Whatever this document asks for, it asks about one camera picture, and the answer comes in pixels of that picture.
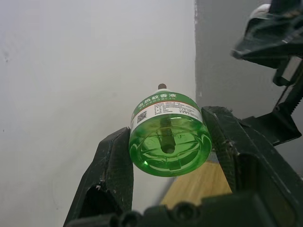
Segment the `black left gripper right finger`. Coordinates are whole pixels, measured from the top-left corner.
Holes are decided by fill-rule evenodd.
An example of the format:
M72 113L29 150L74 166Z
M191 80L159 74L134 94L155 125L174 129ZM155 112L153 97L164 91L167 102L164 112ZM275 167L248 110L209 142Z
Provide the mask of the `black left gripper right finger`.
M300 227L303 181L259 131L224 107L203 107L213 149L232 191L203 199L208 227Z

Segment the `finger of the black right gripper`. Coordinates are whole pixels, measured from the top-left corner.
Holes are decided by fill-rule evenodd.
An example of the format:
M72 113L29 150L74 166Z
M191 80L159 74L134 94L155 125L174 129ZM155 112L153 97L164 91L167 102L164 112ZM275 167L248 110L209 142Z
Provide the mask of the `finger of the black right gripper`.
M232 57L276 69L291 56L303 56L303 2L273 0L251 13Z
M261 133L273 146L302 136L291 115L281 111L272 111L259 117L248 117L242 122Z

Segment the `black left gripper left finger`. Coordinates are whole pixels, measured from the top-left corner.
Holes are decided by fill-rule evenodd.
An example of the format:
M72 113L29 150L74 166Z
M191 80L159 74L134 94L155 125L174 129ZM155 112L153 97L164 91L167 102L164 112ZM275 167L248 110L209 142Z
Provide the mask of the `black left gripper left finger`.
M134 170L128 142L130 129L124 127L104 138L84 172L65 226L78 219L116 215L132 209Z

